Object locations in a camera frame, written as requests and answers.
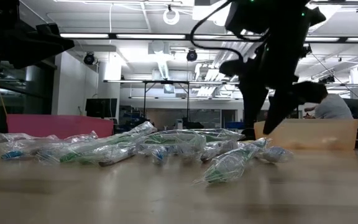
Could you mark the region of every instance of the monitor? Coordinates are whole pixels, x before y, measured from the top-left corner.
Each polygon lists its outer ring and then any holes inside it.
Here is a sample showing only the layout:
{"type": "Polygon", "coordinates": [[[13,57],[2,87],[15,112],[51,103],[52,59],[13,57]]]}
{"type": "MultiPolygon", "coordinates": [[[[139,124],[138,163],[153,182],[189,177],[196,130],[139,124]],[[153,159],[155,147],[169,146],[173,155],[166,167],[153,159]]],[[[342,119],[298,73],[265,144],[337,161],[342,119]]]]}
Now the monitor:
{"type": "Polygon", "coordinates": [[[86,115],[94,118],[115,118],[117,99],[86,99],[86,115]]]}
{"type": "Polygon", "coordinates": [[[353,116],[358,116],[358,99],[343,99],[353,116]]]}

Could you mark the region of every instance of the desk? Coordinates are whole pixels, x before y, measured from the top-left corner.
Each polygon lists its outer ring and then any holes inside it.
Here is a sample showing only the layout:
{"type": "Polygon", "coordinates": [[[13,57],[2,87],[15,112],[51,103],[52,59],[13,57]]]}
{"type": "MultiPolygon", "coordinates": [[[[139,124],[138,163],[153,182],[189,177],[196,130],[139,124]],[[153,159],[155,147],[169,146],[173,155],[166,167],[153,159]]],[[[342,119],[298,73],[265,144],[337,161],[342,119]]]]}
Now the desk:
{"type": "Polygon", "coordinates": [[[253,162],[241,180],[208,187],[191,185],[208,165],[178,157],[102,169],[0,161],[0,223],[358,223],[358,151],[253,162]]]}

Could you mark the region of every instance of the table surface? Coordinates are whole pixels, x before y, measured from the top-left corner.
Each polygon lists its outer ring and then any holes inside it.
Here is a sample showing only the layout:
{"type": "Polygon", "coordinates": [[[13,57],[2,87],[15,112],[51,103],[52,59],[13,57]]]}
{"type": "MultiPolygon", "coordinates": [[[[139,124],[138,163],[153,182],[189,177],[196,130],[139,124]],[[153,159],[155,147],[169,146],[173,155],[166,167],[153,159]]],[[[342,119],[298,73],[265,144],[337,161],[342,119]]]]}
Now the table surface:
{"type": "Polygon", "coordinates": [[[111,167],[0,161],[0,223],[358,223],[358,151],[253,160],[237,182],[192,185],[207,164],[140,156],[111,167]]]}

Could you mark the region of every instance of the tan box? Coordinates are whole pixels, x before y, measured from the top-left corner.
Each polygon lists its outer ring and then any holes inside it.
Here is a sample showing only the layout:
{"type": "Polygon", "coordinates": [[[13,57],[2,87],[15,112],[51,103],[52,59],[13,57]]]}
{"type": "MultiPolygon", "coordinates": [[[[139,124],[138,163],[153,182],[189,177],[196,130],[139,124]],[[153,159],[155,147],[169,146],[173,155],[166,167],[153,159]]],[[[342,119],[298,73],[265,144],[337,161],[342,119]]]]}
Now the tan box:
{"type": "MultiPolygon", "coordinates": [[[[263,135],[265,122],[255,123],[256,138],[263,135]]],[[[271,134],[271,146],[286,149],[353,150],[356,119],[285,119],[271,134]]]]}

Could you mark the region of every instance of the gray shirt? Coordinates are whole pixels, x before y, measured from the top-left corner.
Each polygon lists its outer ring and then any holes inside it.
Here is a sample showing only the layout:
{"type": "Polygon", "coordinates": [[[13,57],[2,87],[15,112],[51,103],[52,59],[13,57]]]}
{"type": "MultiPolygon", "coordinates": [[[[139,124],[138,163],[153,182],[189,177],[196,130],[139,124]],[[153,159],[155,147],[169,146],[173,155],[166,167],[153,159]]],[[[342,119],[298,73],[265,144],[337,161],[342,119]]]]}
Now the gray shirt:
{"type": "Polygon", "coordinates": [[[353,119],[351,110],[337,94],[328,94],[314,109],[314,116],[319,119],[353,119]]]}

